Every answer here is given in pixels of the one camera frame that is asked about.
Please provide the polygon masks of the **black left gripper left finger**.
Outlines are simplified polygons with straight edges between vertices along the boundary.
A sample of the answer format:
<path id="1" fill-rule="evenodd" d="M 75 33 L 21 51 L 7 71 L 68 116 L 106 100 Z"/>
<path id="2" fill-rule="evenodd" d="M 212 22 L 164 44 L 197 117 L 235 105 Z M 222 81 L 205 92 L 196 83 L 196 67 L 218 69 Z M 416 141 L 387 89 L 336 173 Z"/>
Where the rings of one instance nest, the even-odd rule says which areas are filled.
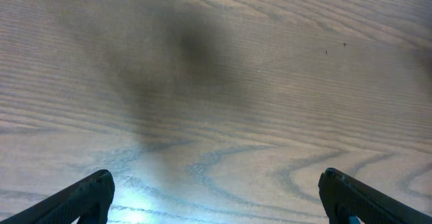
<path id="1" fill-rule="evenodd" d="M 114 192 L 111 172 L 101 169 L 1 224 L 106 224 Z"/>

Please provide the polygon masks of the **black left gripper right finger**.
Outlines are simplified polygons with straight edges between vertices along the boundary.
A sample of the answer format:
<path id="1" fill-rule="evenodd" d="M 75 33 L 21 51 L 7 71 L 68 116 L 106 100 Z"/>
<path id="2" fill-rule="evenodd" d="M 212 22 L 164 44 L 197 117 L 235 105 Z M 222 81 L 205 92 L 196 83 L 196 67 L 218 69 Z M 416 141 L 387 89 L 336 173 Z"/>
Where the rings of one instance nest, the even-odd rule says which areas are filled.
<path id="1" fill-rule="evenodd" d="M 320 176 L 319 196 L 330 224 L 429 224 L 431 217 L 335 169 Z"/>

